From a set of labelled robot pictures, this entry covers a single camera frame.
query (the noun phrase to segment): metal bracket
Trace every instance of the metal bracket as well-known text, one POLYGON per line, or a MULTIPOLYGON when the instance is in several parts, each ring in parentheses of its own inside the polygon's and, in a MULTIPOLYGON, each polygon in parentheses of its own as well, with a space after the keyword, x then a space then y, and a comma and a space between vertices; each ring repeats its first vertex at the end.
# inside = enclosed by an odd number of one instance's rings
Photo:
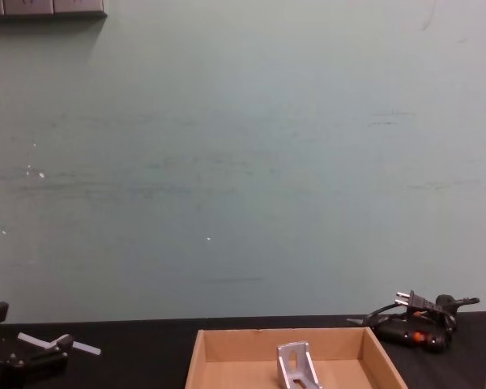
POLYGON ((322 389, 309 355, 308 342, 283 344, 277 348, 277 370, 283 389, 322 389), (290 366, 291 355, 295 355, 296 367, 290 366))

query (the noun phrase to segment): black tabletop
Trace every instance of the black tabletop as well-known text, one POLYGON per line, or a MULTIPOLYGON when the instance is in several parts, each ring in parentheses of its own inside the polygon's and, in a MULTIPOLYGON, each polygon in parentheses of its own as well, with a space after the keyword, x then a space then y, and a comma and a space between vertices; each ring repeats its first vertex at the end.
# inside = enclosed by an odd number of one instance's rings
MULTIPOLYGON (((6 337, 19 331, 43 340, 71 334, 102 349, 95 357, 70 355, 66 375, 33 389, 183 389, 199 329, 349 327, 344 316, 202 318, 115 323, 1 326, 6 337)), ((480 389, 486 375, 486 312, 458 315, 458 332, 443 354, 384 344, 411 389, 480 389)))

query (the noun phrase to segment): open cardboard tray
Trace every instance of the open cardboard tray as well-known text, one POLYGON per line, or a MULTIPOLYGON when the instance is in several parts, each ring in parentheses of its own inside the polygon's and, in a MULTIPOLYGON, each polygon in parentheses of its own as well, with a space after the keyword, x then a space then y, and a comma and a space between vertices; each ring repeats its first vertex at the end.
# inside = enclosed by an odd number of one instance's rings
POLYGON ((302 340, 324 389, 407 389, 369 328, 199 331, 185 389, 280 389, 277 346, 302 340))

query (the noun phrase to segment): black table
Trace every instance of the black table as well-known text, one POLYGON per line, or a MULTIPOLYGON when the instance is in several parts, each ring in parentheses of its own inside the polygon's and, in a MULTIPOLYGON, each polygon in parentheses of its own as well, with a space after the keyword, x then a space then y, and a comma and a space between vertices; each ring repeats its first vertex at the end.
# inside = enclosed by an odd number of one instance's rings
MULTIPOLYGON (((183 389, 199 329, 348 327, 344 316, 202 318, 115 323, 1 326, 6 336, 19 331, 43 340, 71 334, 103 350, 101 357, 70 355, 65 376, 31 386, 62 388, 183 389)), ((482 389, 486 373, 486 312, 458 315, 450 350, 435 355, 384 344, 411 389, 482 389)))

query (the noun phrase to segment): light green wall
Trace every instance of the light green wall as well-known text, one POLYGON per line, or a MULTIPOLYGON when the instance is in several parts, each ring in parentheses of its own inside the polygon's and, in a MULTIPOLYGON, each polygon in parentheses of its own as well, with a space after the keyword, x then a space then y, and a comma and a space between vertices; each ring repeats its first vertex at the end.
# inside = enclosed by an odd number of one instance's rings
POLYGON ((486 309, 486 0, 109 5, 0 25, 11 321, 486 309))

